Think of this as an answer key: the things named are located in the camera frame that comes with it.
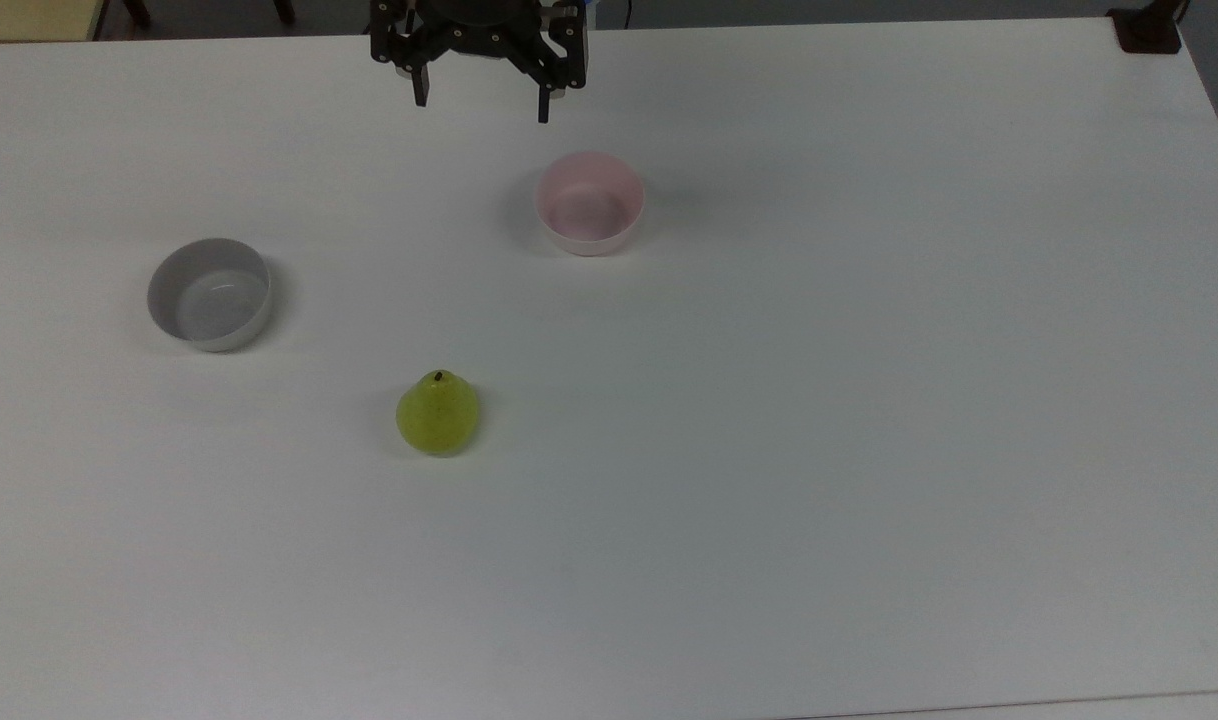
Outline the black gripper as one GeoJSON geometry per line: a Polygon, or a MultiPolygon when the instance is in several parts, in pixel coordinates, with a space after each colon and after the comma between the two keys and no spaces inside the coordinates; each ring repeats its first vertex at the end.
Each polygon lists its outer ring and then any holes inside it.
{"type": "Polygon", "coordinates": [[[537,122],[549,122],[551,100],[587,83],[587,19],[583,1],[376,1],[370,55],[409,77],[414,104],[429,105],[426,58],[446,35],[453,54],[504,56],[495,41],[516,44],[516,67],[540,86],[537,122]]]}

